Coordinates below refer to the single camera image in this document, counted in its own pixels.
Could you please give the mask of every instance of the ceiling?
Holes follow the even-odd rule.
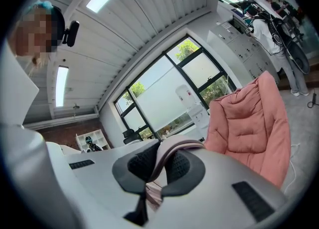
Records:
[[[94,113],[123,67],[152,38],[186,15],[207,6],[207,0],[110,0],[98,13],[86,8],[89,0],[49,0],[61,8],[67,25],[80,22],[73,47],[60,46],[47,65],[31,79],[39,93],[24,124]],[[23,68],[27,60],[18,58]],[[69,67],[64,106],[55,107],[59,65]]]

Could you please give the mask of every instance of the window frame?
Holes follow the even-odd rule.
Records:
[[[186,57],[183,61],[181,61],[180,63],[176,64],[171,58],[170,56],[167,54],[168,52],[170,52],[172,49],[174,49],[177,45],[179,45],[180,43],[182,43],[183,41],[185,41],[186,39],[190,38],[191,40],[193,40],[198,46],[199,49],[196,50],[195,52],[193,52],[192,54],[190,54],[188,57]],[[200,87],[197,87],[193,81],[189,78],[189,76],[186,74],[186,72],[183,70],[183,67],[185,65],[187,65],[188,63],[190,63],[192,60],[194,60],[195,58],[197,58],[200,54],[204,53],[207,58],[217,67],[217,69],[219,70],[219,73],[217,75],[215,75],[214,77],[208,79],[208,81],[206,83],[204,83],[203,85],[201,85]],[[152,136],[155,136],[158,139],[161,139],[160,135],[154,131],[154,129],[152,128],[152,126],[150,125],[149,121],[147,120],[147,118],[145,117],[145,115],[143,114],[142,110],[140,109],[140,107],[138,106],[138,104],[135,101],[134,96],[131,93],[131,87],[134,85],[134,83],[136,83],[136,81],[138,81],[138,79],[145,73],[147,72],[156,62],[158,62],[161,58],[166,57],[172,64],[173,66],[178,70],[178,72],[182,75],[182,77],[185,79],[185,81],[189,84],[189,86],[192,88],[192,90],[194,91],[194,93],[197,95],[197,97],[199,98],[200,102],[202,103],[202,105],[205,107],[206,110],[209,109],[209,106],[206,104],[206,102],[204,101],[203,97],[200,95],[200,92],[203,91],[204,89],[206,89],[209,85],[211,85],[212,83],[214,83],[216,80],[218,80],[220,77],[225,76],[226,78],[228,77],[228,84],[230,85],[231,88],[233,88],[234,90],[236,90],[236,86],[233,83],[233,81],[231,80],[231,78],[228,76],[228,74],[226,73],[226,71],[222,68],[222,66],[217,62],[217,60],[199,43],[197,42],[197,40],[195,40],[193,37],[191,37],[189,34],[185,35],[183,38],[179,39],[177,42],[175,42],[174,44],[172,44],[168,49],[166,49],[165,51],[163,51],[160,56],[158,56],[155,60],[153,60],[140,74],[138,74],[137,77],[135,77],[133,79],[133,81],[127,86],[125,87],[125,90],[121,93],[121,95],[114,101],[114,105],[117,106],[117,102],[120,100],[120,98],[126,93],[128,92],[128,94],[130,95],[131,99],[132,99],[132,104],[125,110],[123,111],[121,114],[117,108],[117,111],[121,117],[121,120],[123,121],[125,127],[127,129],[129,129],[128,124],[126,123],[124,117],[131,112],[135,107],[138,110],[138,112],[140,113],[141,117],[143,118],[145,125],[141,128],[139,128],[136,133],[140,133],[141,131],[149,128],[150,131],[152,132],[152,135],[149,136],[148,138],[151,138]],[[177,131],[175,134],[178,134],[182,131],[184,131],[185,129],[193,126],[194,123],[185,126],[184,128],[180,129],[179,131]]]

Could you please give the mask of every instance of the gray pants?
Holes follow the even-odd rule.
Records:
[[[274,56],[286,73],[292,92],[301,92],[303,94],[308,93],[304,74],[298,69],[291,59],[286,57],[285,51],[276,53]]]

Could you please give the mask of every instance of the black office chair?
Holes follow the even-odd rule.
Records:
[[[134,132],[134,130],[132,129],[129,129],[125,132],[123,132],[123,135],[124,135],[124,140],[123,140],[123,143],[126,145],[130,142],[132,142],[133,140],[143,140],[141,138],[141,136],[137,133],[137,132]]]

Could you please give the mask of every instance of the tufted cushion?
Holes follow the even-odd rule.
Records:
[[[291,144],[285,105],[272,75],[264,72],[209,106],[206,149],[233,157],[280,187]]]

